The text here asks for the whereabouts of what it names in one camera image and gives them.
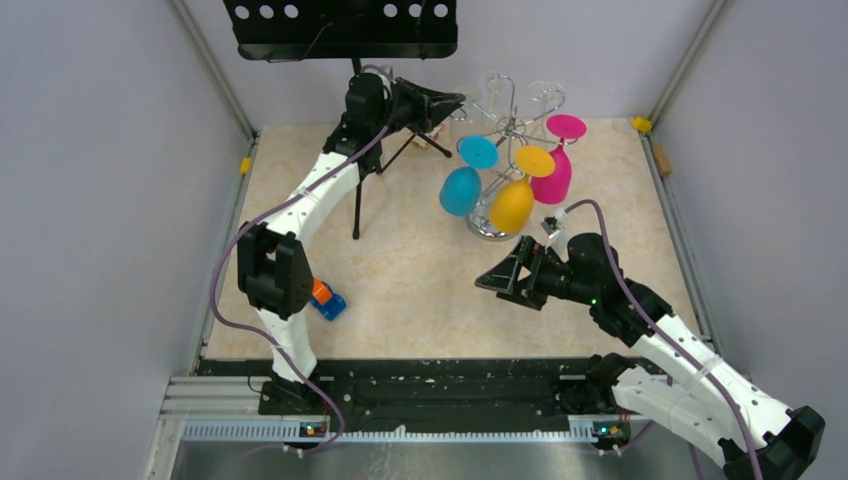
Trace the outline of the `small clear tumbler glass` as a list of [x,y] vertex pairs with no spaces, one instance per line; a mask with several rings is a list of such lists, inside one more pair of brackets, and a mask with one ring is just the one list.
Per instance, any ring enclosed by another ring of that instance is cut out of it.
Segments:
[[450,116],[449,131],[452,141],[457,144],[461,139],[477,135],[482,128],[482,114],[479,102],[482,97],[477,86],[463,86],[459,92],[465,96],[461,106]]

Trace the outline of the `blue plastic goblet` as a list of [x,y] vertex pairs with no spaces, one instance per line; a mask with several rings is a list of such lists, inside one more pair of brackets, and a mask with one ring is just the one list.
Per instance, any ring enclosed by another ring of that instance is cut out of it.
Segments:
[[448,214],[463,217],[473,211],[481,197],[480,172],[494,167],[499,154],[496,145],[480,135],[461,138],[457,151],[465,164],[445,178],[439,192],[439,202]]

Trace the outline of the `magenta plastic goblet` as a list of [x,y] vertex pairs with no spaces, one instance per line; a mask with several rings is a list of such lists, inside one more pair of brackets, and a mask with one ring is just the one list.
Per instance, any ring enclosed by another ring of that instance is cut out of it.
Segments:
[[546,128],[557,139],[555,148],[549,152],[555,168],[548,176],[534,177],[530,185],[537,202],[557,205],[565,200],[572,180],[572,164],[565,146],[569,141],[582,138],[588,128],[583,120],[567,114],[550,116],[546,120]]

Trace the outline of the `orange plastic goblet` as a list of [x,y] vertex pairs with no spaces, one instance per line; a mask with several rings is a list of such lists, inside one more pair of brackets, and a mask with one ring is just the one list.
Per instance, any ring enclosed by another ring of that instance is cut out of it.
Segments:
[[489,221],[497,230],[514,234],[526,225],[535,205],[531,180],[551,175],[555,161],[541,147],[523,146],[515,153],[514,164],[521,178],[504,186],[489,209]]

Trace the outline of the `tall clear flute glass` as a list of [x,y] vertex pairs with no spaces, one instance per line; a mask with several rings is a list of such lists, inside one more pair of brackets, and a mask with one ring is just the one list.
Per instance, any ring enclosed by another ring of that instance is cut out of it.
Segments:
[[511,120],[515,83],[504,72],[488,71],[483,74],[481,90],[483,133],[494,134]]

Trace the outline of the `clear wine glass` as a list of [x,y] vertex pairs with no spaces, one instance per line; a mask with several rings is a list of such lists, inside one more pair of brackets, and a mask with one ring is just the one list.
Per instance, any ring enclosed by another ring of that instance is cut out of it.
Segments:
[[564,87],[553,81],[535,81],[530,84],[531,99],[538,105],[539,111],[529,118],[529,122],[546,119],[559,111],[566,101]]

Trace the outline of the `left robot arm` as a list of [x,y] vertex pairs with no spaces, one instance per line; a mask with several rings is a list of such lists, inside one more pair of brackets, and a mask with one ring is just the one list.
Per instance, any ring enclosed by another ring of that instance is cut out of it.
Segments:
[[317,359],[304,313],[314,283],[306,255],[312,237],[340,200],[381,170],[384,137],[428,133],[467,98],[379,73],[353,76],[340,121],[307,176],[281,206],[246,224],[236,247],[238,288],[272,339],[272,368],[286,381],[282,398],[295,412],[314,410],[321,397],[308,378]]

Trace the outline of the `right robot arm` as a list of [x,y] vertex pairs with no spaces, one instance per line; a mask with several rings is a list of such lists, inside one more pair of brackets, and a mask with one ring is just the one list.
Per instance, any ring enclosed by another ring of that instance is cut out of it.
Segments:
[[586,385],[589,404],[650,419],[712,459],[726,478],[798,479],[816,459],[823,417],[809,406],[791,408],[738,373],[664,299],[623,277],[602,235],[576,235],[563,254],[524,236],[475,284],[535,310],[550,297],[587,305],[604,332],[668,376],[659,380],[609,354]]

